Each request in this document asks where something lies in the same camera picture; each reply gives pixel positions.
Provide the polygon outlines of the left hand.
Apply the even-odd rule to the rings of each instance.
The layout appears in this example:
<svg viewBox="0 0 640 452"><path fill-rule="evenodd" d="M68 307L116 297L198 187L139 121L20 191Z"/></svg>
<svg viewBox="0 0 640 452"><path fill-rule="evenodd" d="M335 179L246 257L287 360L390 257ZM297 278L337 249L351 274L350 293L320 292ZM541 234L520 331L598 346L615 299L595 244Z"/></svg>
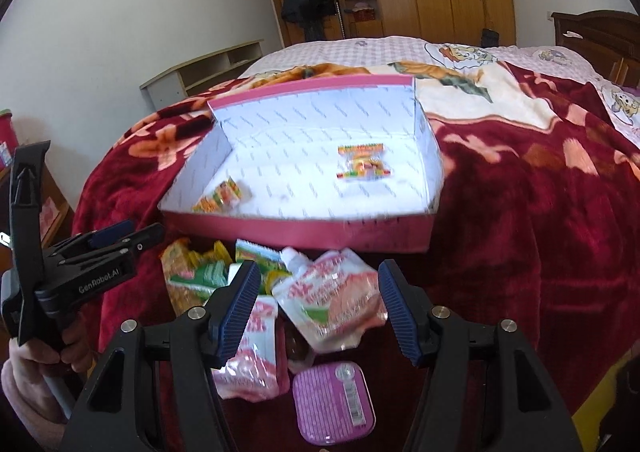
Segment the left hand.
<svg viewBox="0 0 640 452"><path fill-rule="evenodd" d="M86 318L78 313L63 332L65 344L58 354L44 342L32 339L20 345L9 339L9 357L2 365L2 390L17 418L43 450L57 451L67 418L44 380L49 365L69 365L84 380L94 365L94 352L88 342Z"/></svg>

